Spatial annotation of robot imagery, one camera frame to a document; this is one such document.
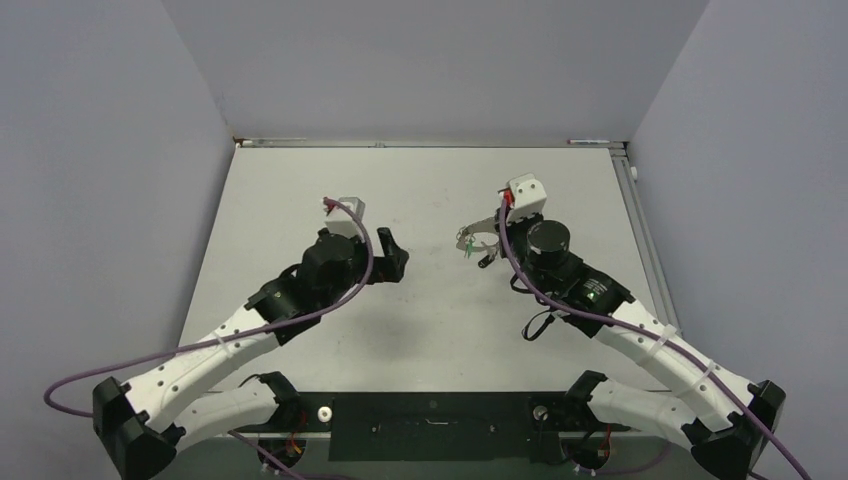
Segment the large steel carabiner keyring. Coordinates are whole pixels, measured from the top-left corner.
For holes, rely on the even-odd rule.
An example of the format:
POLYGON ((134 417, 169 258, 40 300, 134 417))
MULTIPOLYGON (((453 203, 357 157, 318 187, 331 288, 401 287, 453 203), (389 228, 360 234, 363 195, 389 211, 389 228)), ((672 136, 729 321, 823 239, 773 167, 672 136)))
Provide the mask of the large steel carabiner keyring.
POLYGON ((465 253, 465 241, 470 235, 473 235, 475 238, 472 256, 474 254, 483 254, 486 256, 495 253, 499 255, 498 237, 494 230, 494 216, 489 216, 459 228, 455 235, 456 248, 462 252, 463 256, 465 253))

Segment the key with black tag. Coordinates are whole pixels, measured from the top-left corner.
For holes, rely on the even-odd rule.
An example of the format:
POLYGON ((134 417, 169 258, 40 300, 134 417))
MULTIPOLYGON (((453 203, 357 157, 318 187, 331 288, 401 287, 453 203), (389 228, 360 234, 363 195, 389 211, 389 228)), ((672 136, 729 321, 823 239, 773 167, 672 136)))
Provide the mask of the key with black tag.
POLYGON ((497 253, 495 253, 495 254, 489 254, 489 255, 486 255, 486 256, 484 256, 483 258, 481 258, 481 259, 478 261, 477 265, 478 265, 478 267, 479 267, 479 268, 481 268, 481 269, 485 269, 485 268, 487 268, 489 265, 491 265, 492 263, 494 263, 494 262, 495 262, 498 258, 499 258, 499 255, 498 255, 497 253))

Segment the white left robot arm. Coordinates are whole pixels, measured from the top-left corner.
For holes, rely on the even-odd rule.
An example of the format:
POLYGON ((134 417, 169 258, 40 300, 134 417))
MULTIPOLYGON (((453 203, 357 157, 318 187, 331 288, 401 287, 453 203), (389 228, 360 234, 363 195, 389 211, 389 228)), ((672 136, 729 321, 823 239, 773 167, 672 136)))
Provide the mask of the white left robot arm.
POLYGON ((398 283, 410 254, 387 227, 377 236, 382 255, 371 258, 358 233, 319 231, 299 263, 250 296, 199 348, 119 381, 108 377, 92 392, 93 428, 123 479, 151 479, 196 443, 243 426, 289 428, 299 394, 279 372, 260 374, 217 394, 210 388, 244 364, 317 325, 325 310, 352 288, 398 283))

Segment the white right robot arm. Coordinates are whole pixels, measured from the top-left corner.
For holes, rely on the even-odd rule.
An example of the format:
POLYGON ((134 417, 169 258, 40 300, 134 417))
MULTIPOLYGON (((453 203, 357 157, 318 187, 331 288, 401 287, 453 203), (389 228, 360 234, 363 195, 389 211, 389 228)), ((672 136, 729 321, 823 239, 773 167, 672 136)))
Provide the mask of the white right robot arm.
POLYGON ((777 442, 785 390, 738 375, 687 343, 627 287, 572 253, 564 224, 516 213, 501 206, 493 223, 519 292, 545 307, 547 324, 563 321, 665 388, 649 393, 586 371, 567 390, 567 419, 579 428, 616 424, 662 438, 716 479, 751 477, 765 447, 777 442))

